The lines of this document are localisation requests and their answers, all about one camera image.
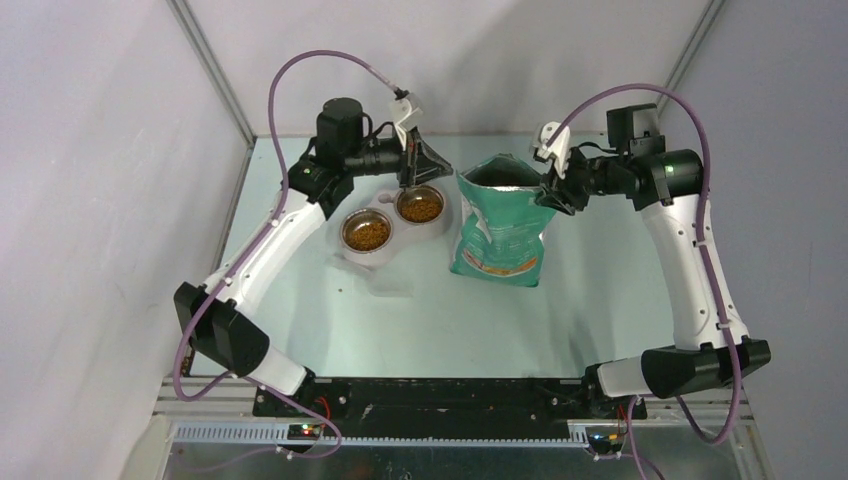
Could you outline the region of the teal pet food bag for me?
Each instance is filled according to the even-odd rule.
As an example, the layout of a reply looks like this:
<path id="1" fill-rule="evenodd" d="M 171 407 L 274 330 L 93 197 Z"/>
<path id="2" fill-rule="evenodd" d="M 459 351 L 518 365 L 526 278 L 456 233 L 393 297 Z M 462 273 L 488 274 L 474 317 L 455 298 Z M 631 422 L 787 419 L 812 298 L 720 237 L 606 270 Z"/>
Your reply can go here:
<path id="1" fill-rule="evenodd" d="M 541 174 L 497 154 L 456 176 L 461 220 L 450 271 L 498 284 L 534 288 L 555 211 L 536 204 Z"/>

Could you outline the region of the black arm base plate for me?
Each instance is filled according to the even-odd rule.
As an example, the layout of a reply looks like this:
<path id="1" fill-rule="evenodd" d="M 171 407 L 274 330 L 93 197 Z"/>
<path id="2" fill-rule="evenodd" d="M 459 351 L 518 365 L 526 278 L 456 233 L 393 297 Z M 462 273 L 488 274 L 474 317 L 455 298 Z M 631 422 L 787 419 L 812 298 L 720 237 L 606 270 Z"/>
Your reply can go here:
<path id="1" fill-rule="evenodd" d="M 569 440 L 579 421 L 623 428 L 629 403 L 568 378 L 322 377 L 295 400 L 349 442 Z"/>

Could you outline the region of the clear plastic scoop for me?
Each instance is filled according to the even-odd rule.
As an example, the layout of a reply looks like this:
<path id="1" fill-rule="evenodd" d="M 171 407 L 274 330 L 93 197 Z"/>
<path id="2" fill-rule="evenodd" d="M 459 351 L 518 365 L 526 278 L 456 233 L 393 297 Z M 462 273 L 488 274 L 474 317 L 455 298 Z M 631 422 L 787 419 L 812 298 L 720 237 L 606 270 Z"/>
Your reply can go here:
<path id="1" fill-rule="evenodd" d="M 343 258 L 331 255 L 326 265 L 347 272 L 358 278 L 365 291 L 381 298 L 412 298 L 414 285 L 407 274 L 386 267 L 367 267 Z"/>

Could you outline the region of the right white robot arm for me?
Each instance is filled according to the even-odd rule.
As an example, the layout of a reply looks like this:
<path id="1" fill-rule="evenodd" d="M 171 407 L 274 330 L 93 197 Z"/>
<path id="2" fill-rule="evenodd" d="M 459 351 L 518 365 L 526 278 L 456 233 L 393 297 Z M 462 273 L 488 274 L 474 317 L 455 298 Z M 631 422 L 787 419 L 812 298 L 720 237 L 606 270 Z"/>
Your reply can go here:
<path id="1" fill-rule="evenodd" d="M 596 418 L 610 416 L 624 396 L 666 399 L 731 387 L 771 359 L 767 341 L 750 336 L 724 279 L 700 156 L 667 149 L 654 104 L 608 111 L 607 137 L 609 150 L 589 158 L 571 145 L 567 127 L 548 122 L 531 146 L 550 166 L 538 205 L 574 215 L 593 195 L 631 201 L 654 242 L 671 302 L 673 345 L 587 369 L 581 402 Z"/>

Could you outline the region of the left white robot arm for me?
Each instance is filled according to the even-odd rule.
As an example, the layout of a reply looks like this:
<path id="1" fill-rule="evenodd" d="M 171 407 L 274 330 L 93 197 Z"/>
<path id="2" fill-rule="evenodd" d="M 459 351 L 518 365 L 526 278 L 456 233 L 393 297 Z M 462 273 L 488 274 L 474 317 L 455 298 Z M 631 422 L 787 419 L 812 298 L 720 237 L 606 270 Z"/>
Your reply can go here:
<path id="1" fill-rule="evenodd" d="M 277 402 L 292 416 L 304 416 L 316 403 L 305 382 L 307 367 L 272 346 L 250 319 L 270 284 L 297 249 L 347 198 L 361 176 L 393 174 L 402 189 L 418 187 L 453 172 L 418 130 L 419 99 L 399 91 L 390 104 L 392 134 L 378 138 L 364 129 L 359 101 L 327 101 L 316 119 L 316 133 L 289 167 L 275 203 L 253 236 L 224 266 L 200 285 L 183 283 L 174 302 L 183 332 L 182 347 L 278 392 Z"/>

